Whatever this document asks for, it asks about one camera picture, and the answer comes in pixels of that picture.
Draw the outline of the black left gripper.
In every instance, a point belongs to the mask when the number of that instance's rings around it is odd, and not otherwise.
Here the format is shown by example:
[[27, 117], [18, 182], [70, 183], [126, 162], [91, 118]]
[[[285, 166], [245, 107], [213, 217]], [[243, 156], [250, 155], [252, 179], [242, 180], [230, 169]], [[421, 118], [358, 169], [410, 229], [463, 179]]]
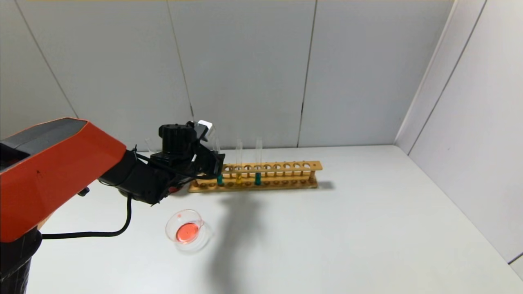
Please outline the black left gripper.
[[224, 170], [225, 154], [199, 145], [195, 151], [194, 168], [198, 174], [209, 178], [217, 178]]

